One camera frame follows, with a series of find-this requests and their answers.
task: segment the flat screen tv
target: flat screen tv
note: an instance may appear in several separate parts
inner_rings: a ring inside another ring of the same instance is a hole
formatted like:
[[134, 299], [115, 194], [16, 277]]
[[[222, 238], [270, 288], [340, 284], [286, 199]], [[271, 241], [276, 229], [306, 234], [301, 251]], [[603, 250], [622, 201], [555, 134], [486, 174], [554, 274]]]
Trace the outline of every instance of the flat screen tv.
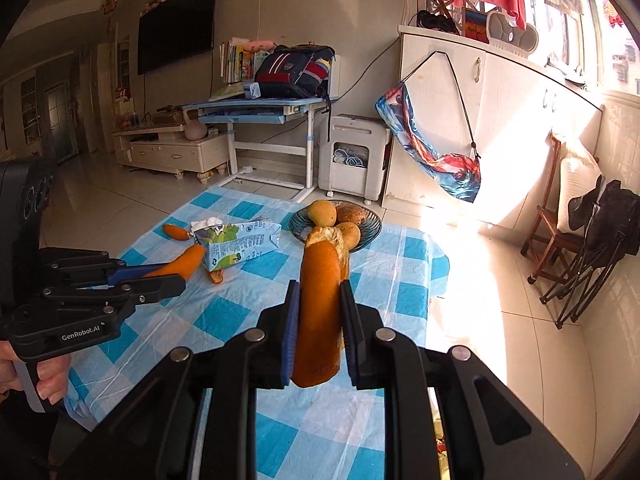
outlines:
[[138, 74], [213, 48], [216, 0], [167, 0], [140, 18]]

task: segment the blue checkered tablecloth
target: blue checkered tablecloth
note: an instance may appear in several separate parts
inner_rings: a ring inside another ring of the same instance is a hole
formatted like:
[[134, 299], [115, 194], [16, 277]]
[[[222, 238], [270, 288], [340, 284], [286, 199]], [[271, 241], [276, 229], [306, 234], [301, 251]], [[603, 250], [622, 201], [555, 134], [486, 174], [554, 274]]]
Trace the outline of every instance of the blue checkered tablecloth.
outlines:
[[[280, 304], [289, 280], [298, 279], [303, 245], [288, 231], [300, 204], [211, 187], [143, 235], [121, 257], [129, 265], [167, 262], [188, 242], [171, 240], [163, 223], [187, 226], [216, 216], [243, 222], [257, 216], [280, 222], [278, 251], [225, 269], [213, 286], [197, 272], [179, 298], [139, 306], [117, 340], [77, 352], [65, 399], [70, 415], [96, 425], [165, 354], [176, 346], [201, 352], [221, 346], [256, 325], [260, 311]], [[351, 256], [355, 299], [380, 310], [385, 325], [425, 345], [429, 300], [446, 289], [449, 260], [428, 234], [384, 224], [380, 236]], [[325, 384], [258, 391], [259, 479], [383, 478], [382, 391], [358, 392], [344, 360]]]

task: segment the dark wire bowl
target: dark wire bowl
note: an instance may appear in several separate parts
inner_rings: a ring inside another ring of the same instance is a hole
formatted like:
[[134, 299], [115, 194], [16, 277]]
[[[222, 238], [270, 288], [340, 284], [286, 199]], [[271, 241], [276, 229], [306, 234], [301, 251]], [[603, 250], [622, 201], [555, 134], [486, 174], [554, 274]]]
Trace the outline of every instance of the dark wire bowl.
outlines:
[[[369, 245], [378, 237], [380, 231], [382, 231], [382, 220], [380, 220], [380, 217], [371, 209], [367, 209], [366, 207], [354, 202], [349, 202], [348, 200], [329, 200], [329, 202], [334, 204], [336, 207], [343, 204], [354, 205], [363, 209], [367, 213], [365, 221], [358, 226], [360, 228], [360, 241], [351, 251], [349, 251], [350, 253], [355, 253]], [[293, 234], [302, 243], [306, 242], [306, 237], [311, 232], [311, 229], [316, 227], [306, 214], [307, 208], [308, 206], [295, 212], [291, 217], [291, 220], [289, 220], [289, 231], [291, 231], [291, 234]]]

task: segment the cabinet handle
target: cabinet handle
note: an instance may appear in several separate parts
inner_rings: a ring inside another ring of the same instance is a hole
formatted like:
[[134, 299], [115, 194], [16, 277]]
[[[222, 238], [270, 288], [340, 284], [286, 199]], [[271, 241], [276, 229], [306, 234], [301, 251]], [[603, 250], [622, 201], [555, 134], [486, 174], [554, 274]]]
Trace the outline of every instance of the cabinet handle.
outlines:
[[476, 83], [480, 82], [480, 67], [482, 65], [482, 61], [480, 58], [476, 59]]

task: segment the human hand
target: human hand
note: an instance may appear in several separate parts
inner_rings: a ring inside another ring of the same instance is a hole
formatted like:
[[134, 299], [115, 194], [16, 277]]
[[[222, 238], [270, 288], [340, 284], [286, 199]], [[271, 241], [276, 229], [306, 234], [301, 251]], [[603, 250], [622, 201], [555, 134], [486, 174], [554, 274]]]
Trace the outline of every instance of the human hand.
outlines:
[[[9, 342], [0, 341], [0, 393], [24, 389], [12, 362], [17, 360], [18, 356]], [[40, 381], [36, 390], [41, 399], [49, 399], [51, 404], [55, 404], [66, 395], [69, 368], [71, 368], [71, 354], [38, 363]]]

